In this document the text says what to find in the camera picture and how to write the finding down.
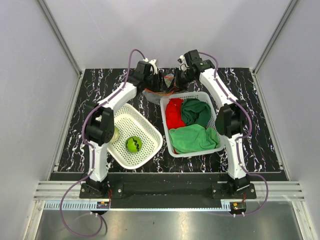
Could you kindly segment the green fake watermelon ball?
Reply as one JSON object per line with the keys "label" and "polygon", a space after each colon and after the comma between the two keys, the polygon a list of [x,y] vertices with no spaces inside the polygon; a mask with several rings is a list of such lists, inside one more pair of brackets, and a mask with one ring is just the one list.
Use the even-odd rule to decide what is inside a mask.
{"label": "green fake watermelon ball", "polygon": [[142,149],[142,141],[137,136],[129,137],[125,142],[125,147],[130,153],[138,153]]}

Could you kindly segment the clear zip top bag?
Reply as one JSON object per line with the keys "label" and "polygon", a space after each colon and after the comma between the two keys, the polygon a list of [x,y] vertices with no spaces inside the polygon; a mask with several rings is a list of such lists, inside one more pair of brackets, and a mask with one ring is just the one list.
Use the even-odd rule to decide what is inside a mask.
{"label": "clear zip top bag", "polygon": [[159,105],[162,98],[181,91],[182,90],[176,86],[172,73],[163,75],[159,72],[158,81],[154,83],[153,88],[145,89],[142,94],[148,102]]}

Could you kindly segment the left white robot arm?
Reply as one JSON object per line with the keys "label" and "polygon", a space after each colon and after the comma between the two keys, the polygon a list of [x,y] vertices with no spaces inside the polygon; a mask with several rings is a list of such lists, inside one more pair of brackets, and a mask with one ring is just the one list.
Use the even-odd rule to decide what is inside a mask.
{"label": "left white robot arm", "polygon": [[108,197],[107,157],[126,170],[135,170],[150,161],[162,148],[161,133],[128,102],[158,79],[155,60],[139,61],[124,82],[106,98],[89,106],[81,137],[89,148],[89,170],[82,180],[79,197]]}

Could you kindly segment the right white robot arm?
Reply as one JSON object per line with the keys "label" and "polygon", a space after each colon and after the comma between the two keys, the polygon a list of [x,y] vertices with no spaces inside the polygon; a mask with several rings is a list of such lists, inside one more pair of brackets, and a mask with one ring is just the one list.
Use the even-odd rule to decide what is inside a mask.
{"label": "right white robot arm", "polygon": [[229,180],[222,189],[232,198],[243,197],[250,190],[250,178],[245,166],[243,138],[252,131],[249,114],[245,110],[246,103],[239,100],[223,83],[218,74],[218,62],[203,60],[204,53],[190,50],[178,59],[179,68],[174,73],[174,81],[178,85],[186,85],[194,80],[199,81],[209,91],[219,108],[214,121],[215,129],[224,144]]}

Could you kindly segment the green fake cabbage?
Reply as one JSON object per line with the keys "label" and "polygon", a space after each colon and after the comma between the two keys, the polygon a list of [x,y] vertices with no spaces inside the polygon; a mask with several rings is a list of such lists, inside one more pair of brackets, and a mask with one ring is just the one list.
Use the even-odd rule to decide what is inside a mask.
{"label": "green fake cabbage", "polygon": [[117,126],[114,127],[114,133],[110,140],[111,143],[115,143],[120,137],[120,131]]}

